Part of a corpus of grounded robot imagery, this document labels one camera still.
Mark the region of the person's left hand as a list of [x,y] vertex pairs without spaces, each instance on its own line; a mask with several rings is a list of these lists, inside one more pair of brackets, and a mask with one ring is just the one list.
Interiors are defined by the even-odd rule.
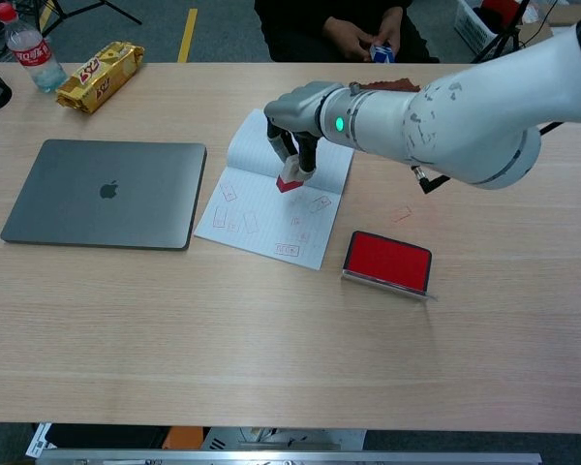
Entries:
[[397,54],[401,43],[401,24],[404,10],[401,7],[392,7],[386,10],[382,16],[379,33],[373,41],[373,45],[381,47],[388,45]]

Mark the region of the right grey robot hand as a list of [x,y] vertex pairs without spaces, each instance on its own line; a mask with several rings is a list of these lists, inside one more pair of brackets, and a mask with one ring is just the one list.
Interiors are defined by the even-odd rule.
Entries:
[[342,87],[341,83],[313,81],[264,107],[267,139],[283,166],[289,156],[298,154],[300,167],[315,172],[318,142],[323,137],[321,107],[331,93]]

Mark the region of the person's right hand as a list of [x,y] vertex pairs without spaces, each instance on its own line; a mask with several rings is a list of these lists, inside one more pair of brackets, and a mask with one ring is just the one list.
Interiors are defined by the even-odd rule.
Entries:
[[348,61],[372,61],[369,48],[375,37],[352,22],[331,16],[324,22],[321,33]]

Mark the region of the red and white stamp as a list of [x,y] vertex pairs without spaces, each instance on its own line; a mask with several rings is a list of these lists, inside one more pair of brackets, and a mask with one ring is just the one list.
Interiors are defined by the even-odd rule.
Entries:
[[281,193],[301,187],[305,181],[312,177],[312,172],[307,172],[300,167],[299,155],[289,156],[277,177],[276,186]]

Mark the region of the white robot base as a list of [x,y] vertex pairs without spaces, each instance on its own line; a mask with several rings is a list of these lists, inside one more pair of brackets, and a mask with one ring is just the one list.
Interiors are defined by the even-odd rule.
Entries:
[[363,450],[366,429],[211,427],[202,450]]

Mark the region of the open lined paper notebook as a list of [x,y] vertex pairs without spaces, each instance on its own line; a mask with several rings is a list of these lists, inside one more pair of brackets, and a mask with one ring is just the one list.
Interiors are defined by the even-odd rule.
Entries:
[[195,235],[318,270],[352,157],[352,149],[321,139],[316,173],[282,193],[276,185],[282,162],[267,140],[263,112],[254,109],[230,142],[227,166]]

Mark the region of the brown microfibre cloth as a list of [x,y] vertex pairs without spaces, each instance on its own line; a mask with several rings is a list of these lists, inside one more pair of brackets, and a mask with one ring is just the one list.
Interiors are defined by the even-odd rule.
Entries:
[[396,92],[412,92],[417,93],[421,87],[412,83],[407,77],[396,80],[380,80],[370,83],[363,83],[359,85],[361,90],[384,90]]

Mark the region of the white plastic basket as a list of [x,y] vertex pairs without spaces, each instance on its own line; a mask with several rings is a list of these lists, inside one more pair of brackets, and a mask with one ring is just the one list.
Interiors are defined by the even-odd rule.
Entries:
[[491,31],[475,11],[480,8],[482,0],[456,1],[454,30],[472,52],[479,54],[497,37],[497,34]]

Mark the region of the red object in basket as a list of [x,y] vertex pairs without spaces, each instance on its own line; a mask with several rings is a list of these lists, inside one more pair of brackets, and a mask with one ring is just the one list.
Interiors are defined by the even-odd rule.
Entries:
[[519,9],[517,0],[481,0],[480,10],[494,19],[499,19],[501,26],[506,27],[513,20]]

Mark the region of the black tripod stand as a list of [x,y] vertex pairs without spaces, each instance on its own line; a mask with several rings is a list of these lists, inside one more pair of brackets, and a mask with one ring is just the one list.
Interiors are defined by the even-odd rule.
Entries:
[[492,52],[491,59],[498,58],[504,51],[505,45],[509,39],[512,39],[514,42],[514,50],[519,48],[518,25],[521,24],[523,13],[526,11],[529,3],[530,0],[521,0],[521,3],[519,4],[517,11],[509,25],[502,33],[498,34],[481,52],[479,52],[474,57],[474,59],[471,61],[472,64],[481,63],[490,52]]
[[73,10],[65,10],[60,1],[61,0],[32,0],[35,24],[38,26],[44,37],[67,19],[100,8],[110,8],[136,25],[142,25],[140,19],[122,10],[109,0],[90,0],[86,5]]

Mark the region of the brown cardboard box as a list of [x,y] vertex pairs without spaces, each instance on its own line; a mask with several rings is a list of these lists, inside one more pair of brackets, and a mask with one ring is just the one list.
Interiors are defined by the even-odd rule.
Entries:
[[551,12],[548,10],[549,7],[540,10],[538,21],[518,27],[519,47],[531,47],[564,33],[581,19],[581,5],[556,5]]

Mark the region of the red ink pad with lid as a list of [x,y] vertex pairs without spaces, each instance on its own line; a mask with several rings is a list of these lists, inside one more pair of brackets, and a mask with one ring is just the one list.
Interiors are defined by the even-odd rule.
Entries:
[[436,300],[428,291],[432,252],[371,232],[352,233],[342,277],[419,300]]

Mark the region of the gold foil snack packet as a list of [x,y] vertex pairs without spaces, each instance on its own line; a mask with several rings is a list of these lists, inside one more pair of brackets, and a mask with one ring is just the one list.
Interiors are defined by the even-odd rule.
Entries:
[[56,89],[56,102],[62,107],[94,113],[137,72],[144,52],[143,46],[111,42]]

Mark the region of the grey closed laptop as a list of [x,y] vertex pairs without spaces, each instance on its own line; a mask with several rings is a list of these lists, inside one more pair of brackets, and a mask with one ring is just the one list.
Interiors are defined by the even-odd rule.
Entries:
[[48,139],[1,231],[5,242],[188,248],[201,143]]

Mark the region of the clear plastic bottle red label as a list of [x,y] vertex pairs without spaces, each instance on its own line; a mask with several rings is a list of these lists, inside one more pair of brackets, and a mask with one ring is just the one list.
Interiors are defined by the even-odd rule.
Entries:
[[11,3],[0,3],[0,22],[4,26],[7,49],[40,90],[53,92],[67,80],[67,74],[41,32],[21,19]]

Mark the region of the orange object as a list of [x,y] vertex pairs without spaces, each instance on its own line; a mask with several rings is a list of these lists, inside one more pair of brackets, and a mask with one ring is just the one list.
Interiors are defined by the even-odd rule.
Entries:
[[172,426],[162,448],[164,450],[199,450],[204,442],[201,426]]

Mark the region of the aluminium profile rail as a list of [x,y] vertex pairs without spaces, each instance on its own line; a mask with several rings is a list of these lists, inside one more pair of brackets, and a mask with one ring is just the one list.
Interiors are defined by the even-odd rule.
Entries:
[[543,465],[537,453],[46,449],[35,465]]

